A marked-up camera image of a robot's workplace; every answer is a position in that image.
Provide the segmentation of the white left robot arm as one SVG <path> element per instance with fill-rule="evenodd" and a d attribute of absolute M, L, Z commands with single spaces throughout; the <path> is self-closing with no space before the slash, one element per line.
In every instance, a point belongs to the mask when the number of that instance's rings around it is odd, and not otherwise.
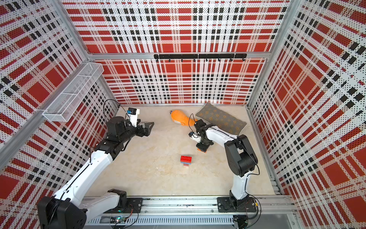
<path fill-rule="evenodd" d="M 87 191 L 101 173 L 126 150 L 135 136 L 149 136 L 154 122 L 125 119 L 121 116 L 107 122 L 106 137 L 97 144 L 89 160 L 51 197 L 43 197 L 37 204 L 42 229 L 82 229 L 95 217 L 112 209 L 129 209 L 127 193 L 111 189 L 91 201 L 84 201 Z"/>

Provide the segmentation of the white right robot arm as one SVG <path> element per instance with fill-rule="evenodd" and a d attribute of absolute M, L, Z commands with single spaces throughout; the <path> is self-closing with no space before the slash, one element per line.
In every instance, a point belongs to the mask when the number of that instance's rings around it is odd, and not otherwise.
<path fill-rule="evenodd" d="M 195 122 L 194 127 L 196 131 L 189 136 L 197 142 L 197 149 L 206 152 L 214 144 L 222 146 L 234 174 L 229 197 L 217 199 L 219 212 L 256 212 L 256 202 L 248 193 L 248 188 L 251 176 L 258 176 L 260 172 L 253 172 L 257 168 L 258 159 L 247 136 L 232 135 L 201 119 Z"/>

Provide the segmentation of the red lego brick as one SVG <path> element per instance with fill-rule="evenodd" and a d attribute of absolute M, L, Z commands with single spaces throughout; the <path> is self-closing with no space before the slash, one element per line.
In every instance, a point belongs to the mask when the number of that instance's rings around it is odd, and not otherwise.
<path fill-rule="evenodd" d="M 181 156 L 180 162 L 192 163 L 192 157 L 191 156 Z"/>

